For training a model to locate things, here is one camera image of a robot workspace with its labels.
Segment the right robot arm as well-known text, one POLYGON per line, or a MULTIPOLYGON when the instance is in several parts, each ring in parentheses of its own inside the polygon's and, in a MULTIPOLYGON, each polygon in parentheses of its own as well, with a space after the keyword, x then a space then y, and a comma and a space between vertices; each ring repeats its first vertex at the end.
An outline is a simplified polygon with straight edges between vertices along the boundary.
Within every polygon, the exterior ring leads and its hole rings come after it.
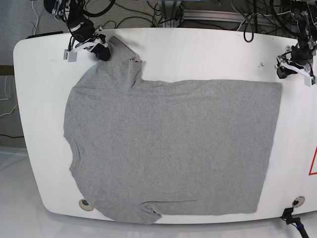
POLYGON ((110 59, 110 49, 106 42, 106 36, 100 34, 101 28, 95 28, 91 18, 106 14, 114 5, 111 0, 109 5, 98 13, 90 13, 85 9, 84 0, 45 0, 45 10, 51 13, 56 20, 66 24, 71 34, 68 47, 64 50, 63 59, 68 62, 77 60, 77 52, 87 50, 95 54, 102 61, 110 59))

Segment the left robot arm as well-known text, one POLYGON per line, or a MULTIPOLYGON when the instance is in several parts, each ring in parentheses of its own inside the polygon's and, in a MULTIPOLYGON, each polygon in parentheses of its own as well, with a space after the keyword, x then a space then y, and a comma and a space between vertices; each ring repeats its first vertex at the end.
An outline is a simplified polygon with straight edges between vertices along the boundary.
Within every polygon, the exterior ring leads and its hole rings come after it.
POLYGON ((314 74, 314 57, 317 55, 317 2, 315 0, 290 1, 290 15, 296 21, 298 32, 295 33, 280 20, 275 12, 273 1, 269 2, 273 18, 289 34, 297 38, 297 44, 287 46, 285 53, 277 56, 276 73, 280 79, 292 74, 304 76, 305 85, 313 86, 317 83, 314 74))

